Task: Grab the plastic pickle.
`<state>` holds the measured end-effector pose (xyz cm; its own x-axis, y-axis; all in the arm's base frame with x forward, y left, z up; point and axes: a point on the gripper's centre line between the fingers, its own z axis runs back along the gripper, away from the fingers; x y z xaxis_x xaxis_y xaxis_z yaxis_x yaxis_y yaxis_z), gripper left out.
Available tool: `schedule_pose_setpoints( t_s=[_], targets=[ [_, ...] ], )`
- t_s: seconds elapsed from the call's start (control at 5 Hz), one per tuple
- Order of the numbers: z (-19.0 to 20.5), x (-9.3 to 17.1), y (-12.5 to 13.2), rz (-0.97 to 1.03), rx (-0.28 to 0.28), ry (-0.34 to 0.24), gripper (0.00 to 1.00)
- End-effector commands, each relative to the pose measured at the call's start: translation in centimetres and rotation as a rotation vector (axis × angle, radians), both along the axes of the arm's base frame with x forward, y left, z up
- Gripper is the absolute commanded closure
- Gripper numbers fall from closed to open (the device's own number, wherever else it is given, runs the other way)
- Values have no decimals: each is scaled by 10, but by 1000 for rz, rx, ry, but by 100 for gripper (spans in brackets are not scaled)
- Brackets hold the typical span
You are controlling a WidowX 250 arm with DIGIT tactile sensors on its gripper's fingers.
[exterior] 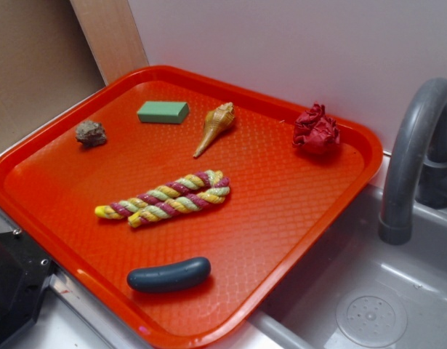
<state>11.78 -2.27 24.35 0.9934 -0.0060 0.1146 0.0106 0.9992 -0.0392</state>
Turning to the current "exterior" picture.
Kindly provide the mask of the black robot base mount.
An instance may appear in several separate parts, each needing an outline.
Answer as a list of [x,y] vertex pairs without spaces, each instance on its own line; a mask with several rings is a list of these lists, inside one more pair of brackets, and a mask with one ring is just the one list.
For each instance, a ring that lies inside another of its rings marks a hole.
[[36,324],[53,270],[25,231],[0,233],[0,348]]

